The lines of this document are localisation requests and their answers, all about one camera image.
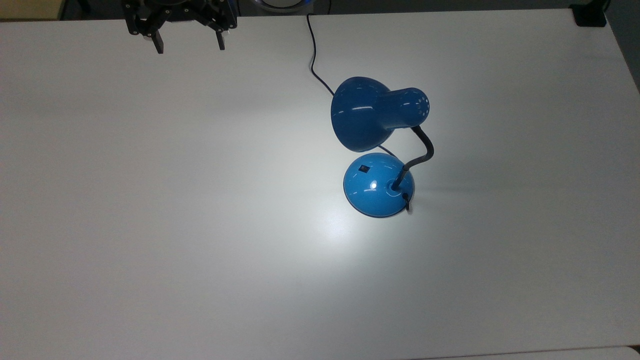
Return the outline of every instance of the black flexible gooseneck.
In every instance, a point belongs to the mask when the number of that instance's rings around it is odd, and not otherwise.
[[[409,171],[409,169],[412,166],[418,165],[419,163],[423,163],[423,162],[425,162],[428,159],[431,159],[433,157],[433,151],[434,151],[433,150],[433,144],[431,143],[431,140],[429,139],[427,134],[425,134],[424,131],[422,131],[420,126],[414,126],[414,127],[411,128],[411,130],[413,130],[413,132],[416,135],[418,135],[418,138],[420,138],[420,140],[422,140],[422,143],[427,148],[427,153],[425,155],[422,155],[419,158],[415,158],[415,159],[409,161],[408,163],[404,164],[404,166],[402,167],[402,171],[400,171],[400,174],[398,175],[398,177],[396,178],[394,183],[391,185],[391,190],[398,190],[398,186],[402,182],[402,179],[404,179],[404,176],[406,175],[406,173]]]

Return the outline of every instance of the power cord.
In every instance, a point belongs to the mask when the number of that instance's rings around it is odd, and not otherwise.
[[[322,83],[322,85],[324,85],[324,87],[329,90],[329,92],[331,93],[331,96],[334,95],[333,90],[331,90],[331,88],[329,87],[329,85],[327,85],[324,80],[322,80],[315,72],[314,70],[314,65],[316,64],[316,53],[317,53],[317,47],[316,47],[316,37],[314,36],[314,30],[311,28],[311,22],[309,21],[309,16],[311,15],[315,15],[314,13],[308,13],[307,14],[307,26],[309,27],[309,32],[311,33],[311,41],[313,41],[314,43],[314,55],[313,57],[311,57],[311,74],[313,74],[316,79],[318,79],[318,81],[320,81]]]

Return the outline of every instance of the black object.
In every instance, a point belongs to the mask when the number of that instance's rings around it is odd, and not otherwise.
[[[425,155],[422,155],[419,158],[415,158],[409,161],[408,163],[404,164],[404,166],[402,167],[402,172],[400,172],[400,174],[398,175],[394,183],[391,185],[391,189],[393,190],[398,189],[398,186],[402,182],[402,179],[404,179],[404,176],[412,166],[418,165],[419,163],[423,163],[433,157],[433,152],[434,152],[433,143],[431,143],[431,140],[429,139],[427,134],[425,134],[424,131],[422,131],[419,125],[412,127],[411,130],[413,130],[413,132],[418,136],[418,138],[420,138],[424,146],[427,148],[427,153]]]
[[[575,24],[587,28],[603,28],[607,24],[604,17],[605,3],[611,0],[592,0],[587,5],[572,4],[569,8],[573,11]]]
[[[87,0],[78,0],[78,5],[80,5],[80,10],[82,10],[83,13],[91,13],[91,6],[89,6],[89,2]]]
[[[140,18],[139,11],[146,6],[151,13]],[[218,47],[225,49],[222,32],[237,27],[234,0],[122,0],[122,11],[131,35],[142,34],[154,42],[158,54],[164,52],[164,43],[158,30],[164,22],[196,20],[216,31]]]
[[[309,17],[311,15],[315,15],[314,13],[308,13],[307,14],[307,26],[309,27],[309,33],[311,33],[311,41],[314,43],[314,55],[313,57],[311,57],[311,66],[309,67],[311,69],[311,74],[313,74],[316,79],[318,79],[318,81],[320,81],[322,83],[322,85],[324,85],[324,87],[329,90],[329,92],[331,93],[331,96],[333,96],[333,90],[331,90],[331,88],[329,87],[329,85],[327,85],[324,80],[322,80],[314,71],[314,65],[316,64],[316,52],[317,52],[317,48],[316,48],[316,36],[314,35],[314,31],[313,29],[311,29],[311,22],[309,22]]]

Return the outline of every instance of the black cable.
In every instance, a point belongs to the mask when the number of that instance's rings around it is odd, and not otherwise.
[[[398,189],[398,186],[402,182],[402,179],[404,179],[404,176],[406,175],[406,173],[409,171],[409,169],[412,166],[418,165],[419,163],[423,163],[423,162],[425,162],[428,159],[431,159],[433,157],[433,144],[431,143],[431,140],[429,139],[429,137],[424,133],[424,131],[422,131],[420,126],[414,126],[414,127],[411,128],[411,130],[413,130],[413,132],[416,135],[418,135],[418,138],[420,138],[420,140],[422,140],[422,143],[427,148],[427,153],[425,155],[422,155],[419,158],[415,158],[415,159],[409,161],[408,163],[404,164],[404,166],[402,167],[402,171],[400,171],[400,174],[398,175],[397,179],[391,185],[391,189],[392,190],[397,190]]]
[[[393,153],[393,152],[390,152],[386,147],[384,147],[384,146],[382,146],[382,145],[378,145],[378,147],[379,147],[380,149],[383,149],[384,151],[386,151],[386,152],[387,152],[387,154],[389,154],[389,155],[393,156],[394,158],[398,159],[398,157],[397,157],[396,155],[394,155],[394,153]]]
[[[309,15],[315,15],[314,13],[308,13],[307,14],[307,25],[309,26],[309,32],[311,33],[311,41],[313,41],[314,43],[314,55],[313,57],[311,57],[311,74],[313,74],[316,79],[318,79],[318,81],[320,81],[322,83],[322,85],[324,85],[324,87],[329,90],[329,92],[331,93],[331,96],[333,96],[333,90],[331,90],[331,88],[329,87],[329,85],[327,85],[324,80],[322,80],[314,71],[314,64],[316,63],[316,37],[314,36],[314,31],[313,29],[311,29],[311,22],[309,21]]]

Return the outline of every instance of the floor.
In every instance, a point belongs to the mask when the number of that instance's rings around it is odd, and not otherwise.
[[[242,16],[256,16],[253,0],[239,0]],[[77,0],[67,0],[63,20],[121,19],[119,0],[88,0],[91,13],[83,13]],[[572,3],[586,0],[316,0],[314,12],[332,14],[390,13],[390,12],[442,12],[467,10],[511,10],[567,8]],[[612,0],[607,18],[631,75],[640,92],[640,0]]]

